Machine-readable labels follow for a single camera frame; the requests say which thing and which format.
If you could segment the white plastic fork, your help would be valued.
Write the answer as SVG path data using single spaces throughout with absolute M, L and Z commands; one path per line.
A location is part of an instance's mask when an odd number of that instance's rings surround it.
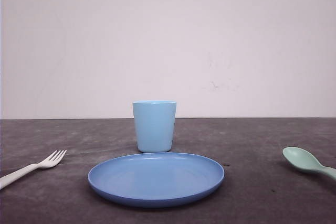
M 49 169 L 49 168 L 55 167 L 63 159 L 66 152 L 67 150 L 59 150 L 59 151 L 55 150 L 53 153 L 51 153 L 47 158 L 45 158 L 41 162 L 30 164 L 15 172 L 5 175 L 4 177 L 1 177 L 1 189 L 5 188 L 11 183 L 17 181 L 18 179 L 22 178 L 23 176 L 37 169 Z

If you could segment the mint green plastic spoon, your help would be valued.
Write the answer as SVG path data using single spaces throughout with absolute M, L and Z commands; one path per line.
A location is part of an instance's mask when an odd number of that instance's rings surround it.
M 285 147 L 282 154 L 292 166 L 302 172 L 324 174 L 335 180 L 335 168 L 322 165 L 310 152 L 302 148 Z

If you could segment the blue plastic plate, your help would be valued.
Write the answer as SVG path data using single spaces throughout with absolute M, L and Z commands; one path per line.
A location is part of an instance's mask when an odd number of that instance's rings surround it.
M 91 188 L 117 204 L 165 208 L 213 193 L 225 171 L 218 162 L 189 153 L 144 153 L 109 159 L 88 173 Z

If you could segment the light blue plastic cup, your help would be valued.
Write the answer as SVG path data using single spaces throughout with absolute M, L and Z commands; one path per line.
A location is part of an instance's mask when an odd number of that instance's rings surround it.
M 168 152 L 173 143 L 176 102 L 144 100 L 132 105 L 138 150 Z

